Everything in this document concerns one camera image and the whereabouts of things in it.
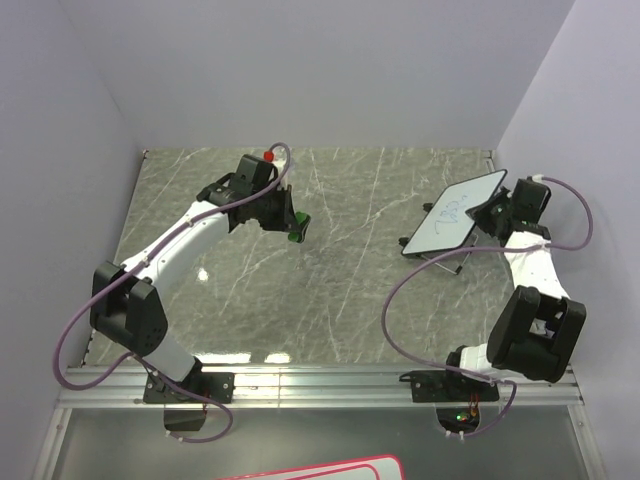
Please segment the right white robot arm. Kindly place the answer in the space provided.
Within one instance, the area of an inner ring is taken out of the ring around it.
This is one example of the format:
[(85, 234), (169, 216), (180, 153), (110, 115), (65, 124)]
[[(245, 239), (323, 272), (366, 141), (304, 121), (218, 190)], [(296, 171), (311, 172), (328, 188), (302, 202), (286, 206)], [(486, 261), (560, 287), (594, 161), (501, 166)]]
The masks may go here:
[(514, 291), (488, 340), (460, 346), (441, 376), (444, 393), (455, 400), (473, 392), (477, 379), (521, 376), (557, 382), (569, 364), (587, 310), (562, 287), (552, 259), (558, 246), (540, 218), (550, 198), (550, 179), (542, 175), (504, 187), (466, 211), (484, 233), (497, 239), (509, 265)]

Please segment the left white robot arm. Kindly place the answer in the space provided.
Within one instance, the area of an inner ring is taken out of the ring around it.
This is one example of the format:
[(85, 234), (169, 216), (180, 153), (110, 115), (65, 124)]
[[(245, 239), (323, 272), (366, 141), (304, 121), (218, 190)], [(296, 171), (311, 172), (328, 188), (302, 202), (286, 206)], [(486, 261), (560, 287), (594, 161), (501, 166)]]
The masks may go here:
[(201, 393), (201, 364), (170, 334), (163, 298), (197, 257), (248, 221), (303, 241), (310, 218), (294, 210), (286, 180), (292, 164), (290, 153), (276, 160), (273, 149), (243, 155), (235, 171), (205, 186), (158, 239), (94, 273), (92, 328), (167, 377), (167, 390), (180, 402)]

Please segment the green whiteboard eraser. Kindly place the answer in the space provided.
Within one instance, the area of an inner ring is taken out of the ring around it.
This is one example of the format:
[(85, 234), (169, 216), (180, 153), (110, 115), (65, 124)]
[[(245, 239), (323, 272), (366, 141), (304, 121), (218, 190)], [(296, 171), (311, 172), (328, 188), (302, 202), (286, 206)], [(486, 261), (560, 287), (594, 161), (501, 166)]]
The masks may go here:
[(288, 233), (288, 240), (294, 243), (303, 243), (311, 222), (311, 216), (307, 213), (298, 211), (295, 213), (295, 221), (295, 225)]

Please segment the small white whiteboard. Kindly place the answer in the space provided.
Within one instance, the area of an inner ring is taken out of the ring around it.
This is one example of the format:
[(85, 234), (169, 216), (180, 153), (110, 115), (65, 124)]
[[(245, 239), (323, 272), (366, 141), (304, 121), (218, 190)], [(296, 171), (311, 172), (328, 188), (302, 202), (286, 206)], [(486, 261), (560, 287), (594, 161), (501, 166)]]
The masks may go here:
[(505, 169), (447, 186), (434, 203), (423, 205), (425, 217), (409, 237), (401, 237), (401, 255), (428, 260), (462, 247), (475, 246), (475, 221), (467, 214), (471, 208), (489, 200), (501, 187)]

